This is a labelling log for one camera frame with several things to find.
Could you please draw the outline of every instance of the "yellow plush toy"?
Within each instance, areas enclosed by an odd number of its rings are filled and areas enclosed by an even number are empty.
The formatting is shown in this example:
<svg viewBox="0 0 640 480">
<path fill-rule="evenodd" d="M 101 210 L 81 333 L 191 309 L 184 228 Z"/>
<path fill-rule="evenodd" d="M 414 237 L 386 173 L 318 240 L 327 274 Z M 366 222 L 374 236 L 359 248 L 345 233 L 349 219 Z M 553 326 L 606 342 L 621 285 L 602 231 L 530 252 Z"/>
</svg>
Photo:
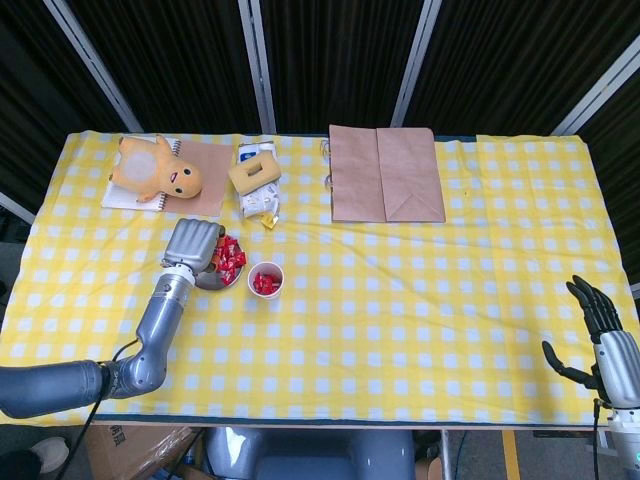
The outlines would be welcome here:
<svg viewBox="0 0 640 480">
<path fill-rule="evenodd" d="M 148 202 L 158 192 L 191 198 L 202 190 L 200 170 L 176 157 L 161 135 L 156 136 L 156 143 L 122 137 L 118 150 L 122 158 L 113 169 L 111 180 L 136 192 L 138 202 Z"/>
</svg>

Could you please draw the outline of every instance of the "paper bag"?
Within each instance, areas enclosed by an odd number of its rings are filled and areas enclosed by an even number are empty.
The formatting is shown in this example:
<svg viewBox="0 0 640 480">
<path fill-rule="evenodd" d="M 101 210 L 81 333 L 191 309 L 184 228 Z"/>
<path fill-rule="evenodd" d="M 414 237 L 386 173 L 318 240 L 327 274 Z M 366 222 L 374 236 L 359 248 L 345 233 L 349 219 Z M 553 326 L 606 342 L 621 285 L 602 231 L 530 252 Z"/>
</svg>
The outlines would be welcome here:
<svg viewBox="0 0 640 480">
<path fill-rule="evenodd" d="M 444 222 L 431 130 L 378 128 L 376 133 L 387 222 Z"/>
<path fill-rule="evenodd" d="M 384 222 L 376 131 L 330 125 L 329 136 L 333 221 Z"/>
</svg>

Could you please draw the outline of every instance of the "notebook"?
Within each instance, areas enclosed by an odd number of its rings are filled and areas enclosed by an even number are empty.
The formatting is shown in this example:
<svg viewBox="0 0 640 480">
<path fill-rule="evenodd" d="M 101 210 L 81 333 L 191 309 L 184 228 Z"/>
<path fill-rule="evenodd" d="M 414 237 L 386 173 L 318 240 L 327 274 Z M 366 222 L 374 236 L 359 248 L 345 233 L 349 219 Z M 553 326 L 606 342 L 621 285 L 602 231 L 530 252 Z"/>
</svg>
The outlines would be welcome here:
<svg viewBox="0 0 640 480">
<path fill-rule="evenodd" d="M 153 143 L 156 142 L 155 136 L 140 136 L 132 135 L 133 138 L 139 138 L 140 140 L 147 140 Z M 167 142 L 171 145 L 171 150 L 174 155 L 180 153 L 181 141 L 177 138 L 167 138 Z M 114 165 L 120 163 L 120 152 L 116 152 Z M 153 199 L 148 202 L 138 202 L 138 194 L 126 190 L 118 185 L 115 185 L 111 180 L 107 184 L 107 190 L 102 197 L 103 208 L 125 208 L 129 210 L 151 210 L 159 212 L 164 210 L 167 195 L 165 193 L 158 193 Z"/>
<path fill-rule="evenodd" d="M 155 142 L 155 136 L 137 136 L 143 140 Z M 174 155 L 192 163 L 202 173 L 202 191 L 193 198 L 178 198 L 159 193 L 151 201 L 139 203 L 138 195 L 114 185 L 109 181 L 107 191 L 102 199 L 105 208 L 126 208 L 133 210 L 151 210 L 180 213 L 186 215 L 220 216 L 222 200 L 228 181 L 227 171 L 233 161 L 233 147 L 230 145 L 215 145 L 209 143 L 190 142 L 167 138 Z M 115 164 L 120 161 L 120 153 L 116 153 Z"/>
</svg>

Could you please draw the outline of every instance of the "candy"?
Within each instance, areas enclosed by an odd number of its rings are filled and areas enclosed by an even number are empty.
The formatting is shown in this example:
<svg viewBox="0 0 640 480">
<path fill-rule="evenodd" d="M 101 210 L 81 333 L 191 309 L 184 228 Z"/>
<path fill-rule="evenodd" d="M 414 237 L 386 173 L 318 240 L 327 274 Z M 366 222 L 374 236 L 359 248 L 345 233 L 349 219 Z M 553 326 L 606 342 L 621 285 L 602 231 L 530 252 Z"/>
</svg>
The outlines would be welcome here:
<svg viewBox="0 0 640 480">
<path fill-rule="evenodd" d="M 230 285 L 240 273 L 240 268 L 247 264 L 247 255 L 240 249 L 235 238 L 225 235 L 218 239 L 211 263 L 220 274 L 222 283 Z"/>
<path fill-rule="evenodd" d="M 253 288 L 260 295 L 271 295 L 280 288 L 280 279 L 273 275 L 258 273 L 253 280 Z"/>
</svg>

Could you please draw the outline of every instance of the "yellow floor tape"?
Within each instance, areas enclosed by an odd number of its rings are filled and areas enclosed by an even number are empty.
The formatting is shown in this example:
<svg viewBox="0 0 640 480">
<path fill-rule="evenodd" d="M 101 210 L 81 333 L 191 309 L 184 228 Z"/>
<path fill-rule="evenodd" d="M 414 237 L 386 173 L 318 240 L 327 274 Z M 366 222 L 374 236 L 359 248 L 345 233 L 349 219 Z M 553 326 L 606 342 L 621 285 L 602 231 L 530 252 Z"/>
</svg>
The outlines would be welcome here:
<svg viewBox="0 0 640 480">
<path fill-rule="evenodd" d="M 502 431 L 502 446 L 504 448 L 504 464 L 507 467 L 507 480 L 520 480 L 516 435 L 513 430 Z"/>
</svg>

